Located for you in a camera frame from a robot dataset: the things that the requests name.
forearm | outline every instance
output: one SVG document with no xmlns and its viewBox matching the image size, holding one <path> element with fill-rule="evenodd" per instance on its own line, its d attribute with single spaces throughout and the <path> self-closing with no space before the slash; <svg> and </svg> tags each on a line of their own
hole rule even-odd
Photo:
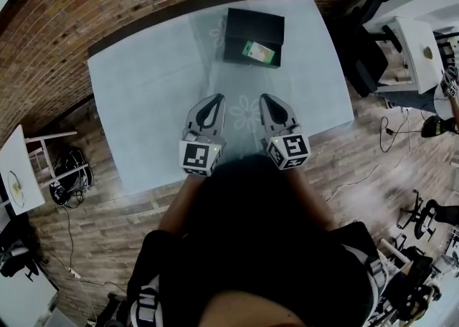
<svg viewBox="0 0 459 327">
<path fill-rule="evenodd" d="M 161 219 L 158 230 L 164 230 L 177 237 L 185 235 L 186 221 L 192 204 L 205 180 L 205 176 L 187 176 L 179 193 L 177 193 L 171 206 Z"/>
<path fill-rule="evenodd" d="M 336 229 L 338 226 L 330 207 L 309 184 L 304 173 L 298 169 L 288 169 L 284 171 L 284 174 L 308 217 L 321 229 L 327 231 Z"/>
<path fill-rule="evenodd" d="M 456 126 L 459 128 L 459 106 L 456 98 L 450 97 L 451 109 L 453 110 L 454 120 L 456 121 Z"/>
</svg>

wooden floor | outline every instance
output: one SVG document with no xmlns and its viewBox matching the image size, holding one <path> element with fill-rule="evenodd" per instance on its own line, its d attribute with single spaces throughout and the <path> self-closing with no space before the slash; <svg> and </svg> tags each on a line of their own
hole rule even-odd
<svg viewBox="0 0 459 327">
<path fill-rule="evenodd" d="M 406 133 L 399 134 L 389 153 L 382 153 L 379 148 L 381 117 L 387 116 L 389 127 L 395 131 L 403 119 L 401 111 L 387 110 L 382 100 L 358 98 L 351 88 L 350 91 L 354 123 L 311 138 L 313 156 L 305 171 L 326 199 L 339 185 L 364 179 L 378 164 L 392 168 L 409 152 Z M 423 121 L 418 110 L 410 111 L 412 131 L 418 131 Z M 85 193 L 84 202 L 77 209 L 69 210 L 74 241 L 72 268 L 83 280 L 100 284 L 110 281 L 125 290 L 143 238 L 158 226 L 161 213 L 171 203 L 180 183 L 124 196 L 94 102 L 73 113 L 61 123 L 61 128 L 72 125 L 79 134 L 70 142 L 84 151 L 94 173 L 94 185 Z M 399 209 L 413 204 L 413 189 L 418 189 L 426 200 L 447 202 L 455 185 L 457 169 L 450 166 L 450 161 L 458 139 L 449 133 L 429 139 L 412 133 L 412 152 L 395 170 L 379 167 L 368 180 L 342 188 L 330 201 L 339 224 L 355 219 L 364 221 L 375 241 L 379 241 L 399 234 L 395 225 Z M 383 147 L 391 140 L 391 136 L 385 135 Z M 30 213 L 30 219 L 49 258 L 44 268 L 62 291 L 59 308 L 77 325 L 84 326 L 86 318 L 94 316 L 93 308 L 96 314 L 101 312 L 108 302 L 109 291 L 119 295 L 123 292 L 112 284 L 104 287 L 85 283 L 83 289 L 82 284 L 66 272 L 72 245 L 67 215 L 62 208 L 48 200 Z M 406 233 L 407 244 L 416 244 L 436 256 L 446 246 L 448 227 L 439 224 L 430 243 L 415 241 L 412 227 L 408 227 Z"/>
</svg>

black box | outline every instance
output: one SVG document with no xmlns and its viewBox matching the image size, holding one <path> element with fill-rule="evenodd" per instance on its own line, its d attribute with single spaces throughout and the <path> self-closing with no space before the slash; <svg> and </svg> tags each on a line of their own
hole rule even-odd
<svg viewBox="0 0 459 327">
<path fill-rule="evenodd" d="M 228 9 L 223 61 L 279 68 L 284 43 L 284 23 L 282 16 L 245 9 Z M 257 42 L 274 51 L 271 63 L 263 63 L 243 55 L 242 51 L 247 42 Z"/>
</svg>

white marker cube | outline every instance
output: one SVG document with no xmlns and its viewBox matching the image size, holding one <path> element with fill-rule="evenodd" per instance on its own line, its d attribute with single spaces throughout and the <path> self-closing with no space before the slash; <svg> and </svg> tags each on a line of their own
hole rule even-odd
<svg viewBox="0 0 459 327">
<path fill-rule="evenodd" d="M 272 137 L 266 151 L 280 170 L 302 166 L 311 156 L 309 140 L 304 133 Z"/>
<path fill-rule="evenodd" d="M 221 155 L 221 145 L 180 141 L 179 165 L 187 174 L 211 176 Z"/>
</svg>

flower pattern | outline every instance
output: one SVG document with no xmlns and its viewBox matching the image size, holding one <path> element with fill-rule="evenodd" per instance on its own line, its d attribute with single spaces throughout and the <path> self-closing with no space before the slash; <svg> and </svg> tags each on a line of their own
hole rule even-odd
<svg viewBox="0 0 459 327">
<path fill-rule="evenodd" d="M 224 31 L 227 27 L 227 20 L 223 16 L 219 21 L 218 21 L 218 29 L 211 29 L 209 31 L 209 35 L 211 37 L 214 37 L 214 47 L 218 48 L 223 45 L 224 41 Z"/>
<path fill-rule="evenodd" d="M 236 117 L 235 129 L 238 131 L 247 126 L 247 130 L 254 133 L 257 130 L 257 122 L 261 121 L 258 100 L 249 103 L 249 99 L 245 95 L 239 96 L 239 106 L 232 106 L 229 109 L 229 114 Z"/>
</svg>

